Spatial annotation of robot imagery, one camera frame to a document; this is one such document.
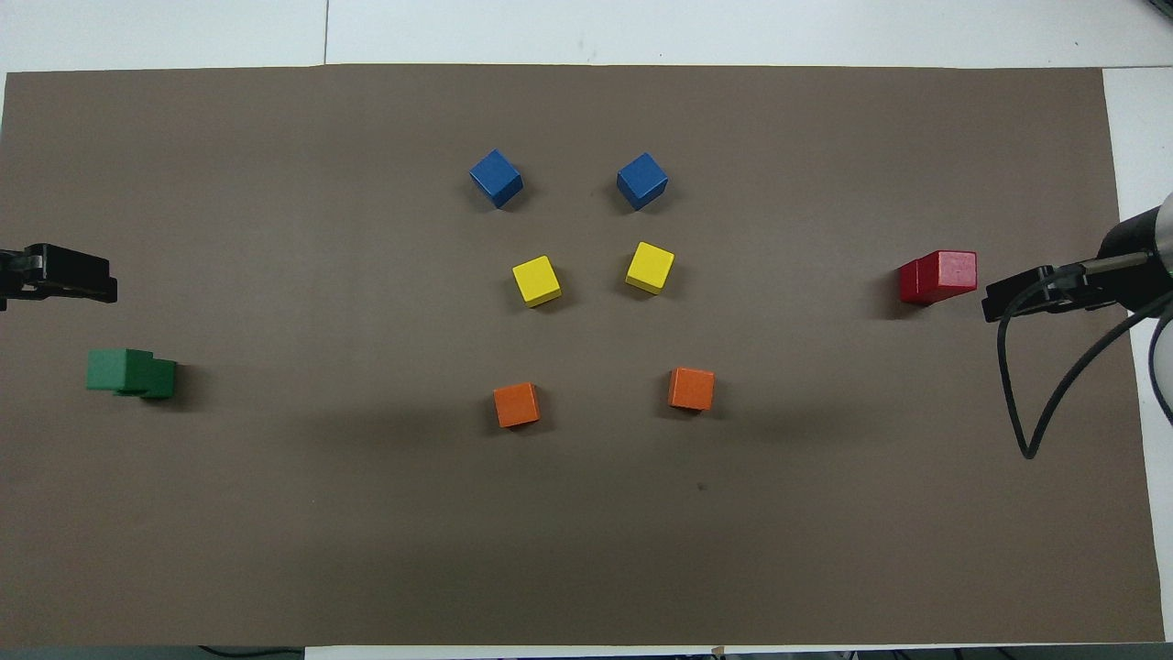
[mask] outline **black cable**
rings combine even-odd
[[[219,655],[221,658],[264,658],[265,655],[282,655],[285,653],[292,653],[293,655],[301,655],[305,649],[293,648],[291,646],[282,646],[277,648],[262,648],[259,651],[221,651],[218,648],[212,648],[210,646],[201,646],[202,651],[206,651],[212,655]]]
[[[1168,423],[1173,424],[1173,411],[1169,410],[1169,404],[1165,401],[1165,394],[1161,393],[1161,386],[1157,382],[1154,360],[1157,355],[1157,341],[1160,340],[1161,333],[1165,332],[1165,326],[1169,324],[1169,320],[1173,320],[1173,305],[1169,305],[1161,312],[1160,319],[1157,320],[1157,327],[1153,328],[1153,339],[1148,342],[1148,382],[1153,386],[1153,396],[1157,397],[1157,404],[1161,407],[1165,420],[1168,420]]]
[[[1087,368],[1093,360],[1096,360],[1099,354],[1104,353],[1108,346],[1118,340],[1121,335],[1128,332],[1138,322],[1147,318],[1151,313],[1158,308],[1162,308],[1173,301],[1173,291],[1165,293],[1164,295],[1152,300],[1147,305],[1137,309],[1135,313],[1125,318],[1123,321],[1117,324],[1114,327],[1108,329],[1107,334],[1099,339],[1094,345],[1091,346],[1084,355],[1079,356],[1071,369],[1067,370],[1063,380],[1055,388],[1051,394],[1051,399],[1047,400],[1046,406],[1043,408],[1043,414],[1038,419],[1038,424],[1035,427],[1035,431],[1031,434],[1031,440],[1028,443],[1025,435],[1023,434],[1022,422],[1018,420],[1018,406],[1015,403],[1013,387],[1010,383],[1010,368],[1006,365],[1006,327],[1010,325],[1010,319],[1013,317],[1015,312],[1026,301],[1026,298],[1038,293],[1053,281],[1062,279],[1067,275],[1079,275],[1084,271],[1084,267],[1079,264],[1064,265],[1056,268],[1051,274],[1039,279],[1038,281],[1031,284],[1030,286],[1023,288],[1006,306],[1005,313],[1002,315],[1002,320],[998,322],[998,370],[1002,373],[1002,393],[1006,399],[1006,413],[1010,415],[1010,426],[1015,431],[1015,440],[1018,442],[1018,450],[1022,451],[1023,458],[1028,461],[1035,458],[1038,454],[1038,447],[1043,442],[1043,435],[1046,433],[1047,424],[1051,423],[1051,417],[1055,415],[1055,410],[1059,407],[1059,402],[1063,401],[1064,395],[1071,389],[1072,383]]]

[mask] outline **orange cube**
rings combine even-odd
[[[493,390],[493,403],[497,407],[497,423],[502,429],[537,422],[542,417],[537,410],[537,390],[533,383]]]
[[[672,408],[708,410],[713,408],[713,385],[716,382],[717,376],[712,372],[677,367],[672,370],[667,403]]]

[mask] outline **white tabletop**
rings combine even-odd
[[[1107,69],[1120,218],[1173,191],[1167,111],[1173,106],[1173,21],[1144,0],[0,0],[5,73],[344,62],[1098,67]],[[1087,253],[1097,246],[1089,245]],[[1165,635],[1173,640],[1173,429],[1148,388],[1151,332],[1152,321],[1143,322],[1132,345]],[[1173,341],[1161,349],[1158,373],[1173,392]],[[723,640],[712,641],[697,647],[333,647],[308,655],[693,654],[708,653]],[[730,646],[725,652],[826,648]]]

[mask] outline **blue cube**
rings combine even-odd
[[[496,149],[489,151],[488,156],[473,165],[468,173],[481,192],[484,192],[484,196],[499,209],[522,186],[521,172]]]
[[[631,207],[639,210],[664,192],[667,188],[667,175],[651,154],[644,152],[619,170],[616,184]]]

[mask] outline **red block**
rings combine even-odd
[[[977,252],[937,250],[900,266],[900,299],[930,305],[977,288]]]

